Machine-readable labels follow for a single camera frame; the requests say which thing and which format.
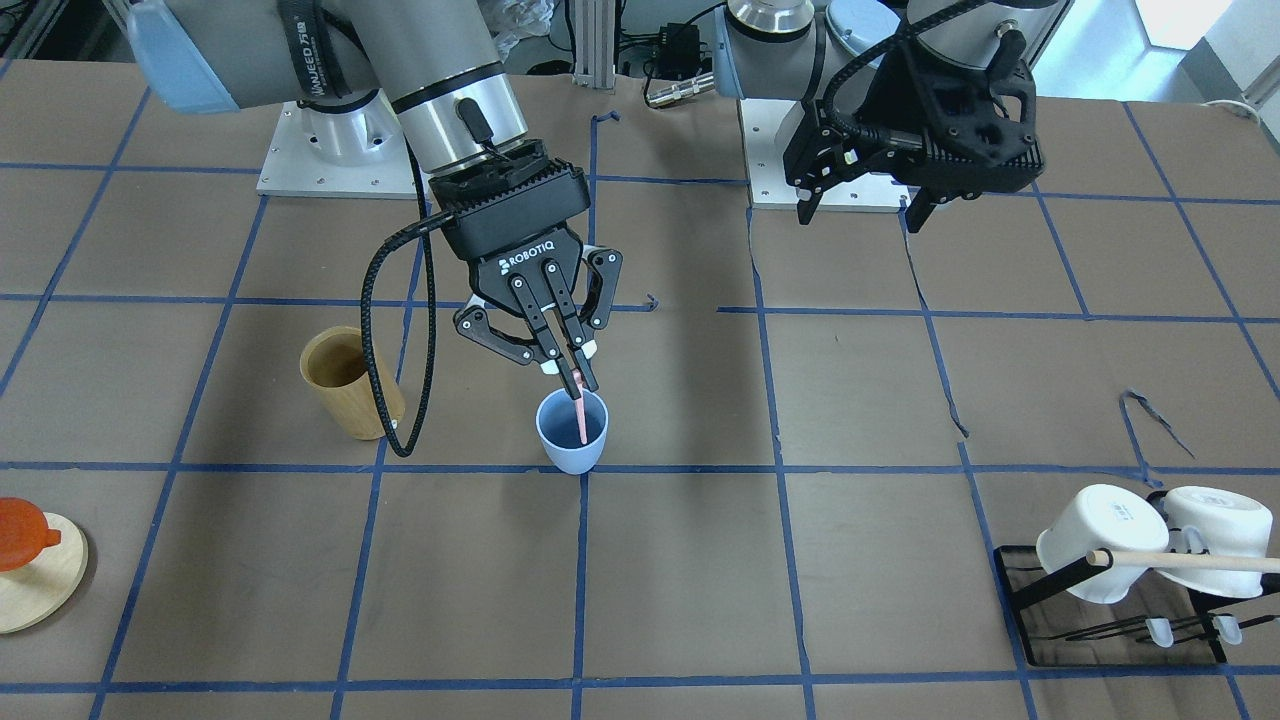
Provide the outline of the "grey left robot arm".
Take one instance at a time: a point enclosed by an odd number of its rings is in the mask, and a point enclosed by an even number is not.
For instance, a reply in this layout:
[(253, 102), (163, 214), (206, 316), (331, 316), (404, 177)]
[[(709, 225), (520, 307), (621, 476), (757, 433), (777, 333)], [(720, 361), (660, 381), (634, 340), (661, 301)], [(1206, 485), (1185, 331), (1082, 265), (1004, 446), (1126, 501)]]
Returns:
[(916, 190), (906, 225), (959, 199), (1011, 193), (1047, 161), (1029, 51), (1057, 1), (727, 1), (716, 88), (797, 104), (783, 179), (810, 223), (836, 188), (887, 174)]

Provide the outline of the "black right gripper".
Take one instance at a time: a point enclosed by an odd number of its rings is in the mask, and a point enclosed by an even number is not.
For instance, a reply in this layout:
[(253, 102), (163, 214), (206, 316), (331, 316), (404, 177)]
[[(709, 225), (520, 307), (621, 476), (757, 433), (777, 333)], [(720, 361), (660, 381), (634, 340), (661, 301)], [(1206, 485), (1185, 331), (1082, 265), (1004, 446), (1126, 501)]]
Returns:
[(591, 360), (608, 324), (621, 252), (586, 246), (568, 220), (590, 208), (584, 172), (547, 155), (490, 159), (434, 176), (443, 234), (468, 266), (474, 297), (458, 333), (520, 365), (540, 364), (580, 398), (599, 391)]

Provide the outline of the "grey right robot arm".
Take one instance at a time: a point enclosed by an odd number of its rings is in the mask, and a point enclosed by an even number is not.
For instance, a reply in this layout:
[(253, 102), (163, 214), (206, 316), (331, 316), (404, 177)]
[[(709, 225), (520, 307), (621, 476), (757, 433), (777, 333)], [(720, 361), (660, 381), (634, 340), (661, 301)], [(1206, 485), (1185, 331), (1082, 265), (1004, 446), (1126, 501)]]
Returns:
[(571, 395), (598, 389), (622, 255), (570, 228), (590, 208), (588, 178), (529, 136), (475, 1), (137, 1), (125, 36), (182, 113), (384, 96), (468, 265), (458, 332)]

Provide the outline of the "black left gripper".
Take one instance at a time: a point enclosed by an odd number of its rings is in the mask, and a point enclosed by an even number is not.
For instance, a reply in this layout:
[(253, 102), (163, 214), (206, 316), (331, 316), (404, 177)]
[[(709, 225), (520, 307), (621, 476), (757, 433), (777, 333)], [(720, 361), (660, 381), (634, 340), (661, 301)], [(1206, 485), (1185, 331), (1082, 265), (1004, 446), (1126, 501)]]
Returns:
[(1025, 46), (1006, 35), (970, 69), (919, 38), (891, 37), (814, 82), (783, 151), (797, 222), (809, 225), (829, 190), (869, 173), (919, 188), (908, 205), (910, 234), (955, 197), (1014, 192), (1038, 178), (1046, 160)]

